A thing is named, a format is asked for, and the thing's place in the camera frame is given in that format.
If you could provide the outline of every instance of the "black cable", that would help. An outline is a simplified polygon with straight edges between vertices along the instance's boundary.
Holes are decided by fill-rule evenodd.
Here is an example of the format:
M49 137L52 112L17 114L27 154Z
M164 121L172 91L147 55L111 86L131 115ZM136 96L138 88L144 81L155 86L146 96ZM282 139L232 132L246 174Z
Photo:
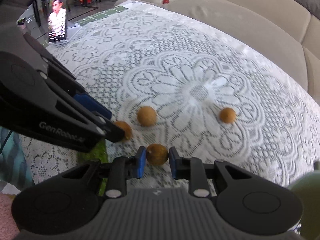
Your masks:
M1 145L1 148L0 148L0 154L2 153L2 150L5 146L5 144L7 143L7 140L9 139L10 135L12 134L12 130L10 130L10 132L8 133L7 137L4 139L4 142L3 144Z

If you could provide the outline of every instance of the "beige sofa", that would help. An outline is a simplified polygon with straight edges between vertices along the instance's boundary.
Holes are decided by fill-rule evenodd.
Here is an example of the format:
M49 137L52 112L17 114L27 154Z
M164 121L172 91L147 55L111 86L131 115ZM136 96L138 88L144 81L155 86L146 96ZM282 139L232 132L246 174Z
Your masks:
M294 0L141 1L189 16L244 42L320 103L320 20Z

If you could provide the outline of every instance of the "green mat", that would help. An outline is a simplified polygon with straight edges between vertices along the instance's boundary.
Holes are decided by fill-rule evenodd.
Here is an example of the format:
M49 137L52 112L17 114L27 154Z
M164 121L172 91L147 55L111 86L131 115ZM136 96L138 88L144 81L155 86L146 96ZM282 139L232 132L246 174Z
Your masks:
M97 21L97 20L101 20L101 19L107 18L112 14L116 14L116 13L122 12L122 11L124 11L126 9L127 9L126 7L117 6L117 7L114 7L112 9L108 9L108 10L93 14L91 16L88 16L86 18L83 18L83 19L81 19L79 21L76 21L76 23L80 23L80 25L83 26L83 25L86 25L89 22L94 22L94 21Z
M87 160L99 159L101 163L108 163L108 154L106 149L106 141L102 140L89 153L77 153L78 164L81 164ZM99 196L102 196L104 189L106 188L107 179L102 180L102 184L99 189Z

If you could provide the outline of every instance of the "metal screw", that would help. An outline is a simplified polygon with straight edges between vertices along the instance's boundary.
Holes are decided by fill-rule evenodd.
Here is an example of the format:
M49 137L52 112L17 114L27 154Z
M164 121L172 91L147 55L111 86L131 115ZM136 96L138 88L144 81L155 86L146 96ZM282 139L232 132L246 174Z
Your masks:
M204 188L198 188L193 192L193 195L197 197L207 197L209 194L210 192Z
M99 119L101 120L101 122L106 123L106 121L101 116L99 116Z
M100 127L96 127L97 128L97 131L99 132L99 133L101 133L102 135L105 135L105 131L103 131Z
M117 189L109 189L106 191L106 196L110 198L117 198L121 196L121 191Z
M47 79L47 78L48 78L47 75L44 74L42 71L39 71L39 74L40 74L40 76L42 76L44 79Z

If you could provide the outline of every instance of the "smartphone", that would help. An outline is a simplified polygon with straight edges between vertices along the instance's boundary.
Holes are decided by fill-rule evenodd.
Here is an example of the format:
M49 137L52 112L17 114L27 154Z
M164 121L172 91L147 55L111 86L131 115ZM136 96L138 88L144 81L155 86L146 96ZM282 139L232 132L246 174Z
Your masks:
M67 38L67 0L49 0L48 39L49 42Z

